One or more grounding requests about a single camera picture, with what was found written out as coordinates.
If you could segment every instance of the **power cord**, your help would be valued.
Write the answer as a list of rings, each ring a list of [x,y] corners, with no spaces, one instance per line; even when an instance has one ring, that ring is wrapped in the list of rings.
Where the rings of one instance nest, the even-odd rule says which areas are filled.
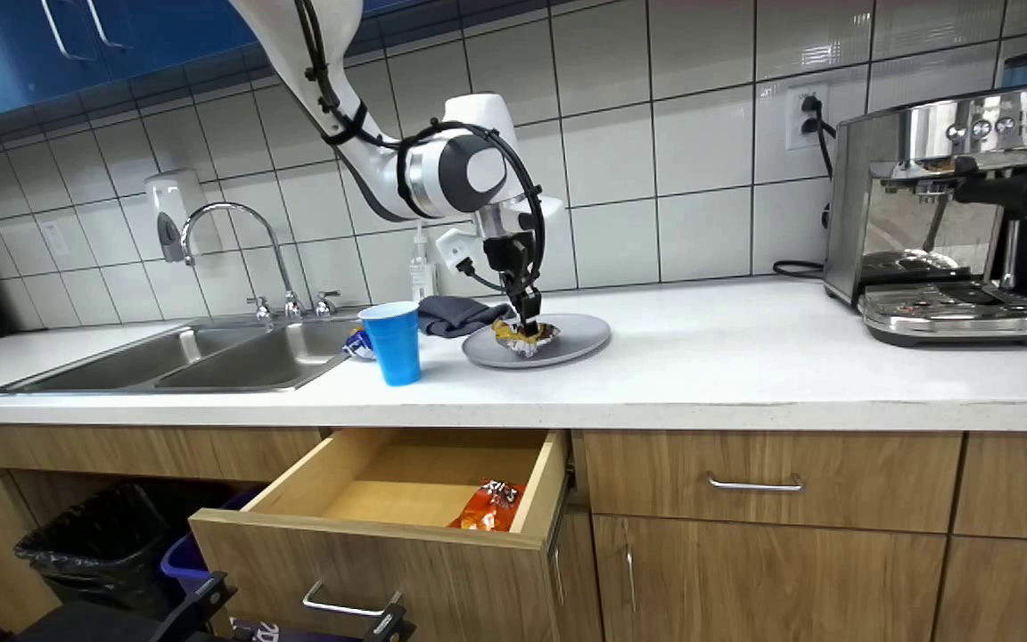
[[[839,128],[825,118],[825,99],[821,97],[801,97],[801,113],[805,113],[801,136],[818,136],[821,138],[821,158],[825,158],[827,180],[834,180],[834,160],[831,160],[827,136],[839,138]],[[818,264],[818,259],[774,259],[770,270],[783,273],[783,278],[821,278],[825,264]]]

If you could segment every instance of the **open drawer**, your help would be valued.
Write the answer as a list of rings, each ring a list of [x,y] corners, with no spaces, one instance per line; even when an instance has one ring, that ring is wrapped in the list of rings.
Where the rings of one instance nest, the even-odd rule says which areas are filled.
[[[333,432],[241,511],[190,523],[247,621],[361,636],[399,602],[412,638],[548,642],[565,462],[560,432]],[[525,484],[515,527],[449,527],[487,479]]]

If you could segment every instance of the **blue cup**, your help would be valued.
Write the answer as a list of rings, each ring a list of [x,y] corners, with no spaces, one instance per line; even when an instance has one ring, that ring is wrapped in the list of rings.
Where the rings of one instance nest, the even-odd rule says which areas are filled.
[[[409,385],[421,378],[412,303],[366,307],[361,309],[361,323],[371,336],[379,372],[389,385]]]

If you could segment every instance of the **sink basin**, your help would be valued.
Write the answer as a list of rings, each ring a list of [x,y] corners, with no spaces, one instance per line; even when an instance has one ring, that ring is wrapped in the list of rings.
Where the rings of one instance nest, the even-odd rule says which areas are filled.
[[[185,323],[12,385],[38,392],[270,392],[295,390],[341,365],[358,319],[295,323]]]

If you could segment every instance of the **orange package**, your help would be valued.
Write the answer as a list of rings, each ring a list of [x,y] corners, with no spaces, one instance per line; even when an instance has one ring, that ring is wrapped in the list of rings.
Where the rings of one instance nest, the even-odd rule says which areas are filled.
[[[509,531],[518,504],[521,504],[521,489],[518,484],[486,480],[481,489],[473,489],[473,497],[464,505],[464,512],[456,522],[449,522],[449,527]]]

